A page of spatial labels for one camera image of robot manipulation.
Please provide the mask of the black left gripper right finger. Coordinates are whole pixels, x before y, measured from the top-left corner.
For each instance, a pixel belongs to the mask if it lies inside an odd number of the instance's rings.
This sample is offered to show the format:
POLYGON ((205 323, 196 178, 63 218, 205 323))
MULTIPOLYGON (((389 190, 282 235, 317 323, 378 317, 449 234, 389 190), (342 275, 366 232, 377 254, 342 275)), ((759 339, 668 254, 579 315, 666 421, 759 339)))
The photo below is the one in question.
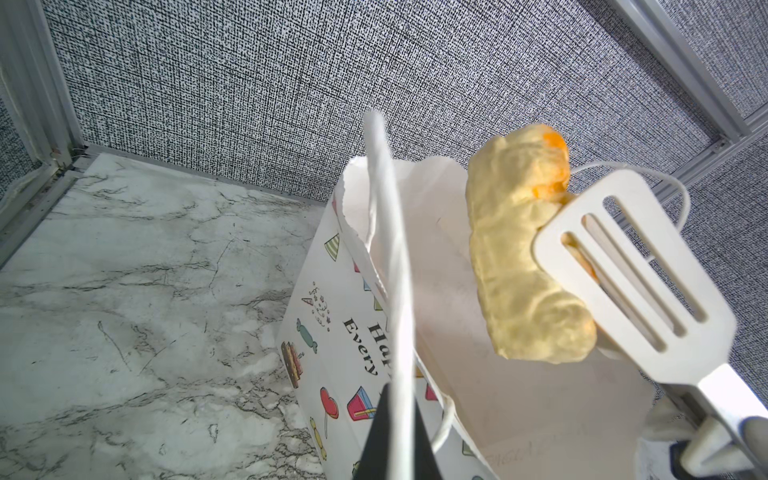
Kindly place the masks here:
POLYGON ((432 451, 423 418, 415 403, 414 420, 414 475, 415 480, 442 480, 435 455, 432 451))

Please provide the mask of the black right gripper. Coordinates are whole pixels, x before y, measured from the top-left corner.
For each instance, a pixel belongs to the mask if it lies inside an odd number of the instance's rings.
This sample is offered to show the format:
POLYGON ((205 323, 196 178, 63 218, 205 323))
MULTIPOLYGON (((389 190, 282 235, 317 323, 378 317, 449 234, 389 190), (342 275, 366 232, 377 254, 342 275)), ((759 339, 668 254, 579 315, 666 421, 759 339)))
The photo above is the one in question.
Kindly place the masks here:
POLYGON ((679 442, 670 448, 671 469, 678 479, 766 479, 738 445, 679 442))

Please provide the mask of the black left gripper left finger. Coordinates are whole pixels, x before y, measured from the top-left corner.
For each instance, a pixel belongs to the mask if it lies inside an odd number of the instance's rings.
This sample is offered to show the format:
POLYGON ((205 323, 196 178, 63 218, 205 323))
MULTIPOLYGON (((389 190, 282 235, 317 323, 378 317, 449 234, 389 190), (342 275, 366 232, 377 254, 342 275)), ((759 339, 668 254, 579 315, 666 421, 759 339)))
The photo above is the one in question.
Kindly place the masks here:
POLYGON ((389 461, 390 408, 389 390, 381 392, 377 412, 374 416, 354 480, 386 480, 389 461))

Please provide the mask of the white paper gift bag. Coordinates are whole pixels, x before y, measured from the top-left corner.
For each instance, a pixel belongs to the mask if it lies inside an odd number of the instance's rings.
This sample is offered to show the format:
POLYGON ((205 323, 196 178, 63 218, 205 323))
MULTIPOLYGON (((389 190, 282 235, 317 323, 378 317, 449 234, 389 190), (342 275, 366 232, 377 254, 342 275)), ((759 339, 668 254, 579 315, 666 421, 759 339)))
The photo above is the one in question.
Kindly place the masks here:
POLYGON ((395 160, 364 120, 302 266, 278 342, 330 479, 353 479, 398 356, 391 300, 413 289, 414 398, 442 479, 635 479, 652 388, 600 351, 508 360, 491 345, 470 264, 466 170, 395 160))

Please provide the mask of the fake bread roll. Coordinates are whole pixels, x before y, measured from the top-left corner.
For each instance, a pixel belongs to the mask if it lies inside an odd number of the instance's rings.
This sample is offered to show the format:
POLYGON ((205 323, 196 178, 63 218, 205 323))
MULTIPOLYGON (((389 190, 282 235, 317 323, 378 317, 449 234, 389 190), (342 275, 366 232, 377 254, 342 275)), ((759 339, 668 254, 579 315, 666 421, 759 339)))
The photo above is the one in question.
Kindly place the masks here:
POLYGON ((536 235, 568 203, 569 152, 552 127, 489 140, 468 164, 469 255, 495 352, 552 364, 584 360, 597 341, 585 304, 536 263, 536 235))

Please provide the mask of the white slotted bread tongs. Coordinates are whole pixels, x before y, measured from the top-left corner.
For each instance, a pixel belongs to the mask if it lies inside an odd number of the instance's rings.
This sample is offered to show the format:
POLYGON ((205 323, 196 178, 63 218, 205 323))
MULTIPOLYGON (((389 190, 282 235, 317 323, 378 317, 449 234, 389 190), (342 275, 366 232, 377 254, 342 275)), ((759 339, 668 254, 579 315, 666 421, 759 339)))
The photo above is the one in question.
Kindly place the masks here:
POLYGON ((737 322, 644 178, 621 169, 536 235, 537 264, 659 385, 688 388, 694 443, 738 445, 767 471, 767 409, 729 363, 737 322))

